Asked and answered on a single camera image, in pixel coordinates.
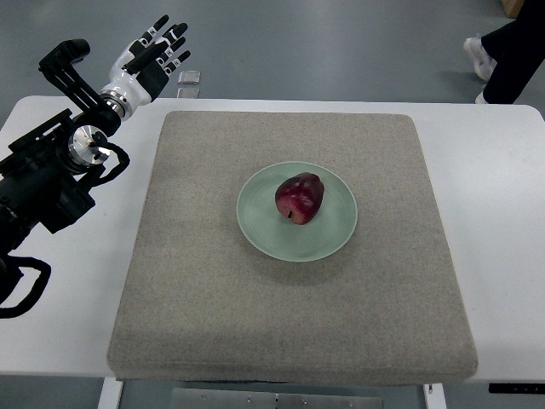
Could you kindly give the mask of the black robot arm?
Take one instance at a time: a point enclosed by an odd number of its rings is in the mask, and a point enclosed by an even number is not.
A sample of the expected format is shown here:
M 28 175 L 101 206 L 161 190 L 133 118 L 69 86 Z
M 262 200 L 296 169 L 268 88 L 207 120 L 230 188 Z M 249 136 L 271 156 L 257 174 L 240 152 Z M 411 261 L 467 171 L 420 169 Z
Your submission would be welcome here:
M 121 118 L 77 73 L 90 52 L 84 39 L 67 40 L 39 71 L 81 112 L 66 109 L 9 145 L 1 162 L 1 253 L 16 249 L 38 224 L 56 233 L 94 207 L 92 188 L 117 178 L 128 154 L 109 142 Z

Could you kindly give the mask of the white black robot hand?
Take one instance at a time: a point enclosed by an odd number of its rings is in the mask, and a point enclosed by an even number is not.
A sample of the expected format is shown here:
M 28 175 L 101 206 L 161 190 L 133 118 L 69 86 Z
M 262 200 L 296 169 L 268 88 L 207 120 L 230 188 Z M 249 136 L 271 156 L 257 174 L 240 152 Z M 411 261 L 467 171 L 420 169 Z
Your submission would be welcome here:
M 168 15 L 159 18 L 127 46 L 110 69 L 109 84 L 103 87 L 100 97 L 123 121 L 137 108 L 155 101 L 191 55 L 182 48 L 187 23 L 168 23 Z

